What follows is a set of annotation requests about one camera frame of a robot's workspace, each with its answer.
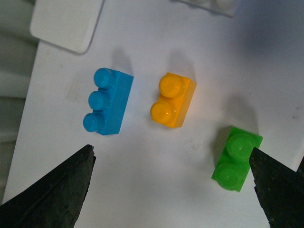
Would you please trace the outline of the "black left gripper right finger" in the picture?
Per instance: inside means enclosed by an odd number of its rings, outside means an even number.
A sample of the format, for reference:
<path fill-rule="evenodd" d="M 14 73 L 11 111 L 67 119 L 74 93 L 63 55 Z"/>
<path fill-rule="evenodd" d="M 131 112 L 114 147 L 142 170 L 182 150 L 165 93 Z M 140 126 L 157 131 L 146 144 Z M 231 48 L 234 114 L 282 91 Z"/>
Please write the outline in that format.
<path fill-rule="evenodd" d="M 254 148 L 249 158 L 255 191 L 272 228 L 304 226 L 304 177 Z"/>

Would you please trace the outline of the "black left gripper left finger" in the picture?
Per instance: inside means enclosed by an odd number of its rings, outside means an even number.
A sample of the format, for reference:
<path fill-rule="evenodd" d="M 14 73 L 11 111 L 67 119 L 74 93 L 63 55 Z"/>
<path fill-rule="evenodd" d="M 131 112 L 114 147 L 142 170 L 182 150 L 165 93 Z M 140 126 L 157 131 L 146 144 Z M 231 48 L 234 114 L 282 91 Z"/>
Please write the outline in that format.
<path fill-rule="evenodd" d="M 86 145 L 0 207 L 2 228 L 72 228 L 82 209 L 95 164 Z"/>

